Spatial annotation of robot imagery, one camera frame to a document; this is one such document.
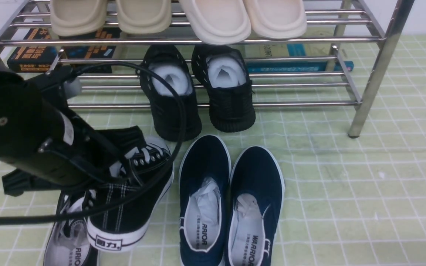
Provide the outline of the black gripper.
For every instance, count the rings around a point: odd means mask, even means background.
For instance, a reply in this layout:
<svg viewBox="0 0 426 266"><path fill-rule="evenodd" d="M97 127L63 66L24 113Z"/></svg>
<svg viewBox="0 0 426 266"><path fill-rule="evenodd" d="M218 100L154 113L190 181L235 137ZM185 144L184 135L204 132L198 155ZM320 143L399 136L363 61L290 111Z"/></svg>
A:
<svg viewBox="0 0 426 266"><path fill-rule="evenodd" d="M0 71L0 161L17 168L1 178L5 195L74 192L108 181L102 167L121 152L132 163L145 161L138 126L94 130L69 109L68 96L81 89L77 70L62 67L40 79L51 85Z"/></svg>

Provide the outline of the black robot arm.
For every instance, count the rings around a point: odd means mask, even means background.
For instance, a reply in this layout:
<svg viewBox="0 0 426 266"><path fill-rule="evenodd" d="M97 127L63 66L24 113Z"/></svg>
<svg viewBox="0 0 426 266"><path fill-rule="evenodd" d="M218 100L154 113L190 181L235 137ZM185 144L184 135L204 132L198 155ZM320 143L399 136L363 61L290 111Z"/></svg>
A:
<svg viewBox="0 0 426 266"><path fill-rule="evenodd" d="M15 168L2 177L6 195L112 181L121 156L146 146L138 126L92 128L69 109L67 100L80 92L71 66L26 80L0 63L0 161Z"/></svg>

